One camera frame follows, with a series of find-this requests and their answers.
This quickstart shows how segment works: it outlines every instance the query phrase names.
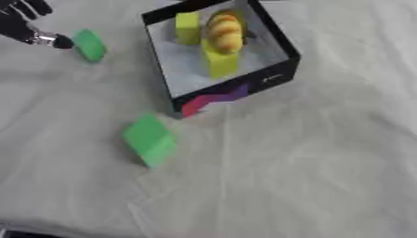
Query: green block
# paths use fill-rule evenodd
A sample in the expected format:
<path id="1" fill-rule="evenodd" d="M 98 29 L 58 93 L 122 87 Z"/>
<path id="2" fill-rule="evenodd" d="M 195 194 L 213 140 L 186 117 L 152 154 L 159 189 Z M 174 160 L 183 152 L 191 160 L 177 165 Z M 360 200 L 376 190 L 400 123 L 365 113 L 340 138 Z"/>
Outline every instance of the green block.
<path id="1" fill-rule="evenodd" d="M 221 54 L 214 49 L 208 39 L 201 40 L 203 57 L 208 65 L 208 74 L 211 78 L 219 79 L 238 69 L 239 52 L 233 54 Z"/>
<path id="2" fill-rule="evenodd" d="M 175 148 L 173 136 L 151 114 L 145 114 L 127 128 L 123 138 L 149 167 L 161 164 Z"/>
<path id="3" fill-rule="evenodd" d="M 197 45 L 200 42 L 198 12 L 178 13 L 175 17 L 177 43 Z"/>
<path id="4" fill-rule="evenodd" d="M 82 30 L 73 38 L 78 52 L 90 62 L 100 61 L 107 52 L 101 39 L 90 30 Z"/>

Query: table surface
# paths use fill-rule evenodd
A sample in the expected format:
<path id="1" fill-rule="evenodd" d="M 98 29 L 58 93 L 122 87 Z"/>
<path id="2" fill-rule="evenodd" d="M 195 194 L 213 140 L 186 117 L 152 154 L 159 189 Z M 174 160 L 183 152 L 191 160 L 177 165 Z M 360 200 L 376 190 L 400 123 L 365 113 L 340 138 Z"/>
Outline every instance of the table surface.
<path id="1" fill-rule="evenodd" d="M 0 39 L 0 224 L 71 237 L 415 237 L 417 2 L 263 4 L 303 54 L 296 78 L 187 120 L 139 13 L 169 0 L 55 0 L 35 24 L 109 53 Z M 178 150 L 147 170 L 120 131 L 156 112 Z"/>

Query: yellow cube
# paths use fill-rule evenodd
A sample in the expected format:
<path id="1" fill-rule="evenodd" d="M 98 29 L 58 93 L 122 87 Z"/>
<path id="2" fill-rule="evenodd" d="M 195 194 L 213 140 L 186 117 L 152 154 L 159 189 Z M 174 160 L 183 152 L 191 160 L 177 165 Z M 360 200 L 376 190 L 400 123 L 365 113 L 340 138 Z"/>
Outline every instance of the yellow cube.
<path id="1" fill-rule="evenodd" d="M 175 17 L 177 43 L 197 45 L 200 42 L 198 12 L 178 13 Z"/>
<path id="2" fill-rule="evenodd" d="M 237 72 L 239 52 L 227 55 L 221 54 L 211 46 L 208 39 L 201 40 L 201 49 L 211 78 L 219 79 Z"/>

